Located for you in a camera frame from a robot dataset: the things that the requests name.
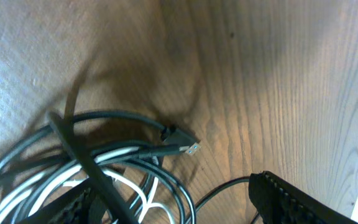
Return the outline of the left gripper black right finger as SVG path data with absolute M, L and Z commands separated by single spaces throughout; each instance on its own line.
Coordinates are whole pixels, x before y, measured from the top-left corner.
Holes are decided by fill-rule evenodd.
M 249 198 L 264 223 L 355 222 L 270 171 L 250 175 Z

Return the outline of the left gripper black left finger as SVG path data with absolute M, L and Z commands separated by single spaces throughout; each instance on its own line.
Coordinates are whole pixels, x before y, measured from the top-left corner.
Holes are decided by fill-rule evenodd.
M 20 224 L 102 223 L 107 207 L 87 179 Z

